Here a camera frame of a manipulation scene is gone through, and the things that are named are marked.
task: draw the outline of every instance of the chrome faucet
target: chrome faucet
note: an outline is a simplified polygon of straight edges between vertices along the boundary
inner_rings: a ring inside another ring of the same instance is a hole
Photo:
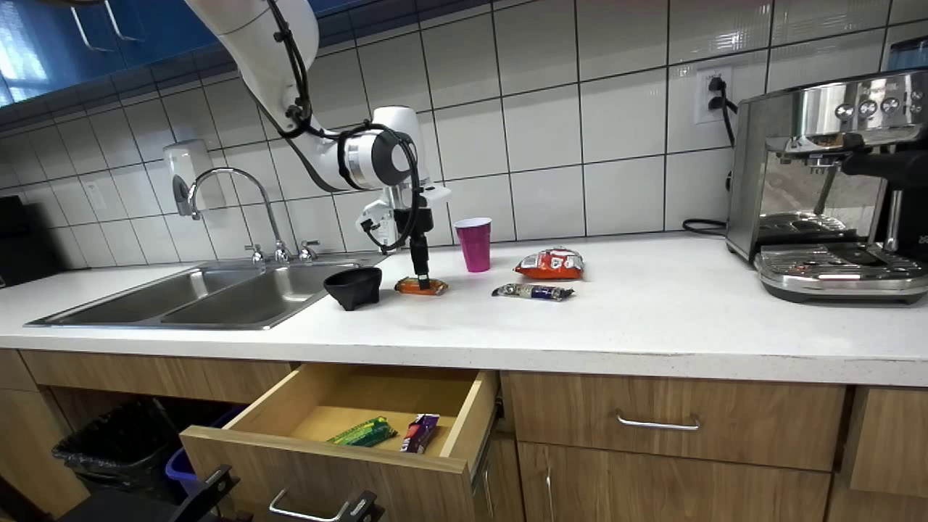
[[[200,221],[200,208],[197,208],[200,185],[203,185],[203,179],[213,176],[218,170],[238,173],[238,176],[248,179],[248,183],[258,188],[258,194],[261,194],[261,201],[264,201],[264,208],[266,208],[268,233],[271,233],[271,241],[274,241],[271,259],[282,262],[282,265],[286,265],[293,255],[286,253],[286,243],[283,243],[283,239],[282,239],[282,226],[277,226],[277,221],[271,218],[266,192],[264,192],[261,179],[253,176],[253,173],[245,173],[244,168],[213,165],[213,168],[200,170],[192,185],[184,185],[179,176],[173,176],[177,211],[179,211],[179,214],[189,214],[192,221]],[[266,259],[261,255],[261,246],[253,243],[253,246],[245,246],[245,249],[253,253],[253,262],[266,262]]]

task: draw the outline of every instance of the pink cup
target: pink cup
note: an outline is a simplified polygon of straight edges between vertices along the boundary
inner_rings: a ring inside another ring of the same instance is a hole
[[[467,272],[490,270],[490,218],[473,218],[454,223]]]

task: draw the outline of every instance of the sink basin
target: sink basin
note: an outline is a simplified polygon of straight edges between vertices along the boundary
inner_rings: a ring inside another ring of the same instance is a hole
[[[31,326],[137,326],[255,275],[255,266],[197,266],[122,295],[44,317]]]
[[[296,262],[283,266],[206,265],[181,275],[44,317],[31,326],[261,330],[324,295],[321,281],[379,259]]]
[[[166,327],[261,330],[324,295],[345,265],[290,265],[158,317]]]

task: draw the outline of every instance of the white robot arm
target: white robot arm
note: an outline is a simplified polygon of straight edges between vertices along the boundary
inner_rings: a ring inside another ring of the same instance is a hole
[[[312,115],[308,70],[318,53],[318,23],[308,0],[184,0],[232,56],[244,85],[324,192],[382,188],[361,211],[379,249],[409,241],[416,281],[429,281],[425,233],[432,211],[416,173],[416,118],[409,108],[379,108],[354,131],[324,131]],[[398,239],[382,241],[392,218]]]

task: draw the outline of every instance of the espresso machine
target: espresso machine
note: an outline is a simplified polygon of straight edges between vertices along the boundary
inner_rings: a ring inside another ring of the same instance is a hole
[[[785,298],[928,294],[928,70],[740,104],[728,249]]]

